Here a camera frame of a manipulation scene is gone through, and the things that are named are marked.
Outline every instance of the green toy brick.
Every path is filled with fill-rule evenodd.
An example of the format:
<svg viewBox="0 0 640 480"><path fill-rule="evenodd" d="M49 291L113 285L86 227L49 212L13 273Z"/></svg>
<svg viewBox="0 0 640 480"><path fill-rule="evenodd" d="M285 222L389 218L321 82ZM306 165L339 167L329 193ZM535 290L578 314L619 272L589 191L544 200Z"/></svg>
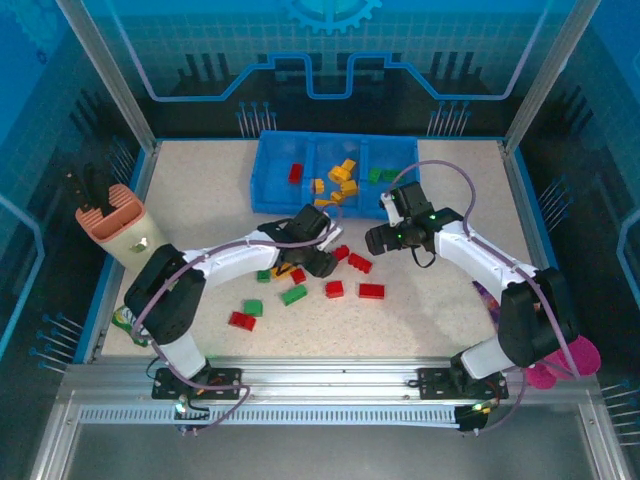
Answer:
<svg viewBox="0 0 640 480"><path fill-rule="evenodd" d="M307 296L307 287L304 285L298 285L297 287L293 287L291 290L287 290L286 292L280 295L282 302L285 307L288 307L293 302L297 302L301 298Z"/></svg>
<svg viewBox="0 0 640 480"><path fill-rule="evenodd" d="M258 282L269 283L271 281L271 272L269 270L261 270L257 275Z"/></svg>
<svg viewBox="0 0 640 480"><path fill-rule="evenodd" d="M252 317L261 317L262 302L260 300L245 300L242 313L245 315L251 315Z"/></svg>
<svg viewBox="0 0 640 480"><path fill-rule="evenodd" d="M372 168L369 170L369 183L375 185L380 181L380 175L382 175L381 168Z"/></svg>
<svg viewBox="0 0 640 480"><path fill-rule="evenodd" d="M393 182L393 180L395 180L395 178L398 176L399 173L400 173L400 170L383 170L382 179L385 182ZM398 183L404 183L404 180L400 179Z"/></svg>

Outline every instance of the white work surface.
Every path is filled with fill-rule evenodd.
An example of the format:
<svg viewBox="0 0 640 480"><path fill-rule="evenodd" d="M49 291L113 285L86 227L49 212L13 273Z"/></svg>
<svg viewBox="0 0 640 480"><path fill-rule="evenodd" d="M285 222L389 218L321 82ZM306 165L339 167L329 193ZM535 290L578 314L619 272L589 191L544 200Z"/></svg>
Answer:
<svg viewBox="0 0 640 480"><path fill-rule="evenodd" d="M146 198L148 211L167 238L181 250L215 246L246 235L260 223L286 217L251 211L249 178L257 141L163 142ZM464 168L472 177L478 201L471 225L485 238L522 261L529 254L507 176L495 141L419 142L420 159L441 159ZM464 179L443 166L422 167L422 185L436 209L461 214L470 199ZM472 279L452 263L437 259L424 270L408 250L372 257L365 232L380 221L344 220L336 243L373 261L369 275L341 262L328 279L310 278L304 299L285 307L279 294L290 278L257 283L255 274L207 290L192 326L203 353L211 356L450 356L494 334L489 314ZM422 251L419 257L427 259ZM133 275L125 273L116 307L123 304ZM342 280L345 296L329 300L324 284ZM359 282L386 285L386 298L359 299ZM242 311L245 299L264 304L253 332L227 324ZM102 354L153 354L135 346L110 325Z"/></svg>

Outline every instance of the metal frame pole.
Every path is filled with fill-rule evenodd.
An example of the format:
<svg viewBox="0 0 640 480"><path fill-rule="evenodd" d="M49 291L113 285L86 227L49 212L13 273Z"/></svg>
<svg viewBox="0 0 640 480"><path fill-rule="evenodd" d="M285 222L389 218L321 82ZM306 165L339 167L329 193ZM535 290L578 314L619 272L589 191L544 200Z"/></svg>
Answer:
<svg viewBox="0 0 640 480"><path fill-rule="evenodd" d="M512 154L524 138L598 5L600 0L576 0L509 127L505 137L507 154Z"/></svg>
<svg viewBox="0 0 640 480"><path fill-rule="evenodd" d="M156 147L155 136L89 12L80 0L56 2L138 143L151 155Z"/></svg>

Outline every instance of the red block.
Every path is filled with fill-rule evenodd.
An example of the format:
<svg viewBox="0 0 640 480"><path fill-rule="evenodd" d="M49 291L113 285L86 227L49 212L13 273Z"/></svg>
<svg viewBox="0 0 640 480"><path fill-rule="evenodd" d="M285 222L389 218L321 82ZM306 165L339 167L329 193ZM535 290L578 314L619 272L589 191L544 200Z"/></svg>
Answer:
<svg viewBox="0 0 640 480"><path fill-rule="evenodd" d="M338 261L344 260L349 256L349 247L347 247L346 245L340 245L331 253L338 259Z"/></svg>
<svg viewBox="0 0 640 480"><path fill-rule="evenodd" d="M376 285L375 283L361 283L358 288L358 296L360 298L375 298L384 300L384 285Z"/></svg>
<svg viewBox="0 0 640 480"><path fill-rule="evenodd" d="M304 274L304 271L301 268L296 268L293 272L291 272L291 278L293 278L293 283L295 283L296 285L307 281L307 276Z"/></svg>
<svg viewBox="0 0 640 480"><path fill-rule="evenodd" d="M289 183L292 185L298 185L302 180L302 164L294 163L289 170Z"/></svg>
<svg viewBox="0 0 640 480"><path fill-rule="evenodd" d="M338 298L344 296L344 287L341 281L328 282L324 287L327 298Z"/></svg>
<svg viewBox="0 0 640 480"><path fill-rule="evenodd" d="M246 315L240 312L233 312L231 314L231 319L229 320L229 325L252 332L253 327L256 326L256 319L251 315Z"/></svg>
<svg viewBox="0 0 640 480"><path fill-rule="evenodd" d="M354 266L364 273L369 273L371 271L371 267L373 267L373 263L371 263L366 258L362 258L357 253L352 253L351 255L349 255L349 265Z"/></svg>

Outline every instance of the black bracket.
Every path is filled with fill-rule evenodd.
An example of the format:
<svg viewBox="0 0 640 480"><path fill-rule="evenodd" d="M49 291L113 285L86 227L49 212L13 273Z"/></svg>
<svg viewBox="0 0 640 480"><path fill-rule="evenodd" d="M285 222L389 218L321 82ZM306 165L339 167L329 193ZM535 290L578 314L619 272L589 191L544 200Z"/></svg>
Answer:
<svg viewBox="0 0 640 480"><path fill-rule="evenodd" d="M507 384L500 372L467 385L464 392L453 381L449 368L419 368L417 374L417 380L409 380L407 385L420 389L420 400L486 401L497 396L500 400L509 398Z"/></svg>
<svg viewBox="0 0 640 480"><path fill-rule="evenodd" d="M242 383L242 370L239 368L211 368L207 381L201 379L198 383L213 386L225 386ZM182 383L168 368L156 370L155 382L151 390L154 400L178 400L180 395L187 395L192 400L238 400L240 389L204 391L198 395L197 389Z"/></svg>

